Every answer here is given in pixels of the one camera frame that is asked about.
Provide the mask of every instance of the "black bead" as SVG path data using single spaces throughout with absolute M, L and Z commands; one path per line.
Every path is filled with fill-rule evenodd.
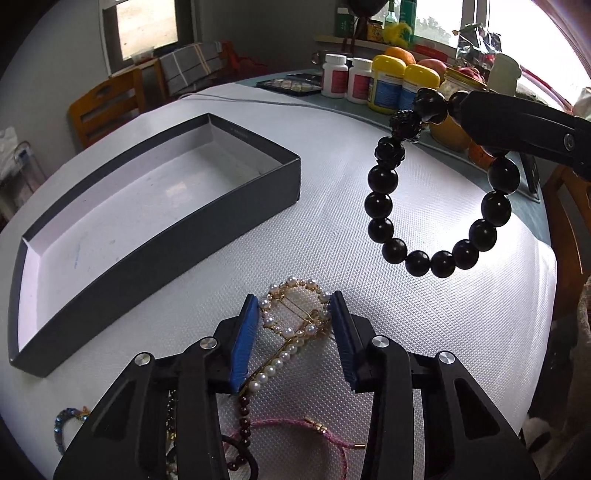
M 441 250 L 431 257 L 431 271 L 439 278 L 449 277 L 456 269 L 456 262 L 450 252 Z
M 399 238 L 391 238 L 382 246 L 384 260 L 391 264 L 404 262 L 408 253 L 406 244 Z
M 364 206 L 371 218 L 386 218 L 392 211 L 392 199 L 383 193 L 372 192 L 367 195 Z
M 420 250 L 410 252 L 404 261 L 404 266 L 414 277 L 422 277 L 429 271 L 429 256 Z
M 470 226 L 468 238 L 480 252 L 488 252 L 496 243 L 495 226 L 481 218 Z
M 392 193 L 398 186 L 398 174 L 376 165 L 368 173 L 368 185 L 374 192 Z
M 423 122 L 438 125 L 447 118 L 447 100 L 432 88 L 419 88 L 413 100 L 413 110 Z
M 387 218 L 375 218 L 368 225 L 368 234 L 371 240 L 383 244 L 392 238 L 394 225 Z
M 460 104 L 464 101 L 464 99 L 467 96 L 468 92 L 460 90 L 452 94 L 452 96 L 449 97 L 449 100 L 447 101 L 447 112 L 458 125 L 462 123 Z
M 382 137 L 378 141 L 374 155 L 378 159 L 378 165 L 386 170 L 393 170 L 404 160 L 404 147 L 392 137 Z
M 399 110 L 390 118 L 392 137 L 398 141 L 418 142 L 422 127 L 421 116 L 412 110 Z
M 519 188 L 521 178 L 517 165 L 507 157 L 494 159 L 488 167 L 488 183 L 495 190 L 510 195 Z
M 494 226 L 503 226 L 511 218 L 511 202 L 501 192 L 493 190 L 484 195 L 480 212 L 484 220 L 488 220 Z
M 504 148 L 485 147 L 483 145 L 481 145 L 480 148 L 494 158 L 504 157 L 510 152 L 510 150 L 505 150 Z
M 468 270 L 478 262 L 478 250 L 469 240 L 460 240 L 453 246 L 453 259 L 456 267 Z

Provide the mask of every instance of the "white tablecloth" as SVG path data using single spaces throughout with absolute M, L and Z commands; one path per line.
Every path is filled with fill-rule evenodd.
M 239 85 L 207 93 L 229 98 L 297 102 Z M 8 364 L 7 310 L 11 274 L 22 233 L 66 189 L 134 144 L 196 115 L 211 112 L 294 151 L 302 159 L 301 199 L 143 301 L 82 347 L 49 377 Z M 389 265 L 366 233 L 363 200 L 373 150 L 384 131 L 332 112 L 212 98 L 185 99 L 146 113 L 64 165 L 0 235 L 0 413 L 25 453 L 48 478 L 60 455 L 53 420 L 65 407 L 93 407 L 134 354 L 181 352 L 239 311 L 247 293 L 288 275 L 315 277 L 344 292 L 352 312 L 409 351 L 454 352 L 518 430 L 537 383 L 547 343 L 556 283 L 551 249 L 515 216 L 498 230 L 497 245 L 475 268 L 450 278 L 411 277 Z M 398 169 L 390 218 L 409 250 L 451 250 L 480 218 L 483 191 L 417 147 L 407 146 Z M 276 345 L 259 336 L 253 362 Z M 222 431 L 235 425 L 235 404 L 220 398 Z M 371 395 L 353 395 L 336 347 L 313 342 L 252 402 L 254 419 L 312 417 L 353 442 L 368 432 Z M 417 414 L 415 477 L 422 478 L 422 426 Z M 66 442 L 76 430 L 66 428 Z M 339 478 L 336 452 L 319 436 L 290 429 L 253 435 L 262 480 Z M 350 479 L 363 452 L 350 454 Z

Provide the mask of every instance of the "carved black bead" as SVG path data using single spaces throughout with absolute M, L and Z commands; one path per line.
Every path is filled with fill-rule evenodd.
M 464 101 L 464 99 L 467 96 L 468 92 L 460 90 L 452 94 L 452 96 L 449 97 L 449 100 L 447 101 L 447 112 L 458 125 L 460 125 L 462 121 L 462 116 L 460 114 L 460 104 Z
M 419 88 L 413 100 L 413 111 L 423 122 L 438 125 L 447 118 L 447 100 L 432 88 Z
M 399 110 L 390 118 L 392 137 L 398 141 L 408 140 L 410 143 L 418 142 L 421 133 L 421 116 L 412 110 Z
M 393 170 L 404 160 L 404 147 L 392 137 L 382 137 L 375 147 L 374 155 L 378 159 L 378 165 L 386 170 Z

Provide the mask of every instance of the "screw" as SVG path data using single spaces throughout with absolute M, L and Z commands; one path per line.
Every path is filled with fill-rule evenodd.
M 152 359 L 148 353 L 138 353 L 134 358 L 135 364 L 139 366 L 148 365 L 150 360 Z
M 205 337 L 201 339 L 199 346 L 203 348 L 203 350 L 211 350 L 217 346 L 217 340 L 214 337 Z
M 390 345 L 390 340 L 388 340 L 386 337 L 382 337 L 381 335 L 372 338 L 371 342 L 378 348 L 386 348 L 388 345 Z
M 574 137 L 572 134 L 566 134 L 564 136 L 564 147 L 569 152 L 574 150 Z
M 453 353 L 451 352 L 441 352 L 439 354 L 439 361 L 444 364 L 451 365 L 456 361 L 456 357 L 454 357 Z

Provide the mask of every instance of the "white bottle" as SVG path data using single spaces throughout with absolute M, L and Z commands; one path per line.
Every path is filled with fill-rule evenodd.
M 371 81 L 372 61 L 367 59 L 353 59 L 353 66 L 349 70 L 349 88 L 347 100 L 360 105 L 368 102 L 369 82 Z
M 349 80 L 347 57 L 327 53 L 324 59 L 326 62 L 322 65 L 322 95 L 330 98 L 344 98 Z

